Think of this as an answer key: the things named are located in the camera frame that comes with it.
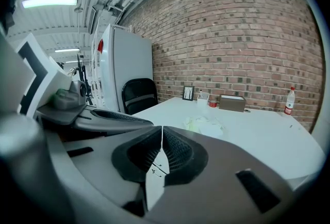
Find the chair backrest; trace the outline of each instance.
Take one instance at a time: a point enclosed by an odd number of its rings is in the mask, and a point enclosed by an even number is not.
[[[126,114],[143,111],[158,104],[156,85],[149,78],[132,79],[124,85],[122,99]]]

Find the ceiling beam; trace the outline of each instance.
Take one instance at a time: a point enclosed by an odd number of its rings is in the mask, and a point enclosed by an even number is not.
[[[58,27],[58,28],[46,28],[46,29],[38,29],[29,31],[26,33],[21,33],[13,36],[6,37],[8,42],[14,42],[21,39],[24,39],[29,33],[32,33],[35,37],[36,36],[43,36],[43,35],[53,35],[53,34],[70,34],[70,33],[78,33],[77,27]],[[87,28],[79,28],[79,33],[86,34],[88,33]]]

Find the cardboard box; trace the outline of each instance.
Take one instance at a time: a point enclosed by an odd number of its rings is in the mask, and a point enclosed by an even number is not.
[[[246,100],[244,97],[220,95],[219,109],[244,112]]]

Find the fluorescent ceiling light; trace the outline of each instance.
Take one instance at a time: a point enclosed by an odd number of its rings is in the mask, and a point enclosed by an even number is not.
[[[78,0],[23,0],[24,8],[52,6],[52,5],[69,5],[76,6]]]
[[[78,52],[78,51],[79,51],[78,48],[55,50],[56,53],[62,53],[62,52]]]
[[[66,61],[65,63],[72,63],[72,62],[78,62],[78,61]]]

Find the white machine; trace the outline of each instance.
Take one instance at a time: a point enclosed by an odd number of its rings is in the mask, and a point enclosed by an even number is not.
[[[123,86],[132,79],[153,79],[151,40],[129,32],[128,28],[109,24],[101,40],[92,45],[92,83],[98,84],[97,61],[100,61],[101,87],[94,86],[97,107],[124,113]]]

